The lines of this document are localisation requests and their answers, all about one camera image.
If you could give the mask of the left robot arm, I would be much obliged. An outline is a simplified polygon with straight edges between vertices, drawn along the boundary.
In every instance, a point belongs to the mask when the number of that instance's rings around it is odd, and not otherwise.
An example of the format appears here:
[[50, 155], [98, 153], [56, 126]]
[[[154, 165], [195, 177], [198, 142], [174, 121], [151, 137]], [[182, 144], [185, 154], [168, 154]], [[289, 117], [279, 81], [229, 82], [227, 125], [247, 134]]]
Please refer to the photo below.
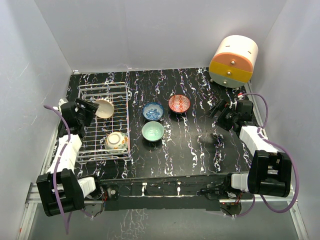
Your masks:
[[103, 187], [94, 175], [78, 179], [75, 176], [75, 163], [83, 145], [85, 128], [88, 127], [99, 104], [76, 98], [59, 100], [58, 106], [46, 105], [60, 118], [58, 125], [58, 147], [51, 166], [46, 173], [39, 175], [36, 185], [45, 214], [48, 217], [81, 210], [85, 198], [99, 199]]

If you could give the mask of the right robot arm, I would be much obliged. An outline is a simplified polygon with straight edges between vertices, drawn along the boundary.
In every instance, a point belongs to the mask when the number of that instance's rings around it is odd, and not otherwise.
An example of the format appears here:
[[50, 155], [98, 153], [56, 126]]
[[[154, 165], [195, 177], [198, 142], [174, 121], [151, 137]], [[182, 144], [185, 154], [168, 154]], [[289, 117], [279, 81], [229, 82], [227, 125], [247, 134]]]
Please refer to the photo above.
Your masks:
[[249, 172], [229, 173], [222, 184], [207, 187], [199, 191], [200, 195], [209, 196], [223, 191], [233, 199], [240, 193], [250, 193], [285, 198], [290, 193], [292, 162], [289, 156], [267, 143], [262, 130], [253, 121], [254, 104], [250, 100], [238, 100], [228, 103], [219, 100], [207, 116], [217, 116], [215, 125], [233, 130], [245, 143], [252, 155]]

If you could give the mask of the white bowl orange rim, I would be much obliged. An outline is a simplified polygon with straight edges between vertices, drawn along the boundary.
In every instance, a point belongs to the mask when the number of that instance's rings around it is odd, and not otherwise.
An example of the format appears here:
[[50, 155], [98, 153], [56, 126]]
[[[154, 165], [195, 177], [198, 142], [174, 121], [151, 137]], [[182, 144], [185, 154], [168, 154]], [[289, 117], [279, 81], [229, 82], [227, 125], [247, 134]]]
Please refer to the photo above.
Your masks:
[[98, 104], [95, 115], [102, 119], [108, 119], [113, 116], [115, 108], [114, 105], [107, 99], [98, 99], [94, 102]]

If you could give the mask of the white floral bowl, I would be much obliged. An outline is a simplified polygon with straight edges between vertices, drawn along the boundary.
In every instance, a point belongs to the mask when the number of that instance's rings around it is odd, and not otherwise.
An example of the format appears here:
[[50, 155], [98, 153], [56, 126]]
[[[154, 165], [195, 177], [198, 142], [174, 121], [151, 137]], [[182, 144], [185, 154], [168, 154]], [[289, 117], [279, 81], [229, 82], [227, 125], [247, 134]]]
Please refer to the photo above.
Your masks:
[[122, 154], [127, 152], [129, 146], [128, 137], [119, 131], [110, 133], [104, 143], [106, 151], [110, 154]]

